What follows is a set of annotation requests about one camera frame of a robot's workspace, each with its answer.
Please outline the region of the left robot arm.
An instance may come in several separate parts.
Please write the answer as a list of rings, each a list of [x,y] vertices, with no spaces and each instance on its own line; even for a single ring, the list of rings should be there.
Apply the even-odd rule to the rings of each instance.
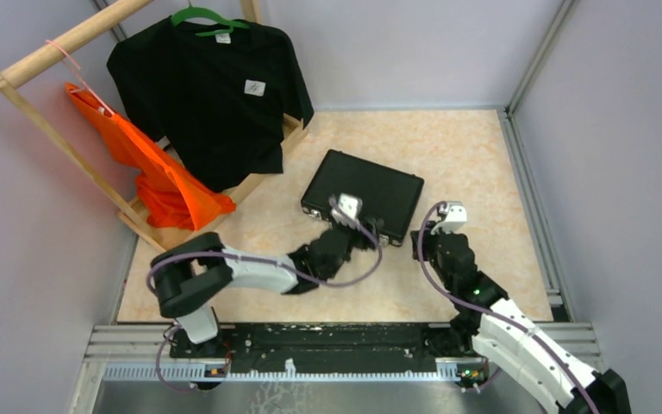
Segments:
[[[156,256],[147,288],[159,313],[175,321],[167,336],[173,358],[214,357],[227,350],[209,301],[226,288],[253,288],[301,295],[320,286],[342,288],[334,281],[354,249],[379,251],[383,220],[334,223],[316,239],[278,256],[249,254],[224,244],[216,232],[189,240]]]

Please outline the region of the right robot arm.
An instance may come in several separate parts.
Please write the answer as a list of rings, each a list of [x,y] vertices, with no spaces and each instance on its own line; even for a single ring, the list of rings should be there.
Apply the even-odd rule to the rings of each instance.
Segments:
[[[497,365],[547,413],[631,412],[621,375],[597,371],[533,323],[478,268],[465,235],[423,229],[410,238],[428,282],[458,312],[450,324],[460,347]]]

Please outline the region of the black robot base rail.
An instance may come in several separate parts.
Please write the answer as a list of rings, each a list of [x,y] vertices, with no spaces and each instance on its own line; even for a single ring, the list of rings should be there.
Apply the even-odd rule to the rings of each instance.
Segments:
[[[192,343],[178,332],[169,355],[217,359],[230,373],[433,373],[447,364],[465,379],[483,380],[492,364],[450,323],[234,323],[216,338]]]

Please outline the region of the black aluminium poker case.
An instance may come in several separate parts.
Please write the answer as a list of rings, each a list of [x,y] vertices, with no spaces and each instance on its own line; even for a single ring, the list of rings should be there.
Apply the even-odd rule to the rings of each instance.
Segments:
[[[401,247],[409,233],[424,179],[388,166],[330,149],[300,199],[308,216],[332,220],[330,197],[344,193],[361,201],[359,219],[378,222],[383,244]]]

